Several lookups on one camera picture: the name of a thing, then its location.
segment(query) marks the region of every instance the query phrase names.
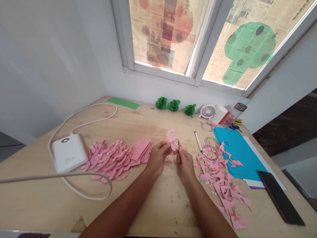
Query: small white fan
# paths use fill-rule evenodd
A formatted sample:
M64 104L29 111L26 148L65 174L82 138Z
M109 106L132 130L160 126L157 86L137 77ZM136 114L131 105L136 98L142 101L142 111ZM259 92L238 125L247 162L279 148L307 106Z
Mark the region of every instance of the small white fan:
M216 108L214 105L205 104L201 106L198 117L208 118L209 120L216 114Z

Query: glass bottle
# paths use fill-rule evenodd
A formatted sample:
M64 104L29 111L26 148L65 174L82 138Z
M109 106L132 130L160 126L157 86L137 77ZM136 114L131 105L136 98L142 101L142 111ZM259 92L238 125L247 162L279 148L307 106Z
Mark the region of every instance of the glass bottle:
M228 128L247 108L248 107L246 105L238 102L221 123L222 127Z

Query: person's left hand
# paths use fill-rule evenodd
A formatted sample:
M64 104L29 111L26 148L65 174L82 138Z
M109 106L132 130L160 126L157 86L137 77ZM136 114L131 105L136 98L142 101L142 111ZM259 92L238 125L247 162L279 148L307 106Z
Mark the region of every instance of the person's left hand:
M150 170L151 173L160 176L164 169L164 162L166 156L173 152L171 143L161 141L154 145L151 149L150 157L146 169Z

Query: green paper strip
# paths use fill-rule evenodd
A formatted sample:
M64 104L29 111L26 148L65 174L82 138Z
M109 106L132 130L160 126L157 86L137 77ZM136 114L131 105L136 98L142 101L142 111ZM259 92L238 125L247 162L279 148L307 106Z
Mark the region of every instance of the green paper strip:
M121 106L125 106L125 107L128 107L128 108L131 108L131 109L137 109L140 104L137 104L137 103L134 103L134 102L130 102L130 101L126 101L126 100L123 100L123 99L119 99L119 98L110 98L108 99L108 102L112 102L112 103L115 103L115 104L118 104L118 105L121 105Z

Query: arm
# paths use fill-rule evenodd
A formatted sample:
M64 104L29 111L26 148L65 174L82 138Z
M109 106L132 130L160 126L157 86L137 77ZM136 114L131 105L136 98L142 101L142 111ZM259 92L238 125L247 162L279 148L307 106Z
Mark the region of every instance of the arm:
M81 233L79 238L124 237L155 181L162 174L166 156L172 151L170 143L165 141L155 145L144 171Z
M230 224L197 180L193 157L180 147L176 160L180 179L186 188L192 208L198 217L203 237L237 238Z

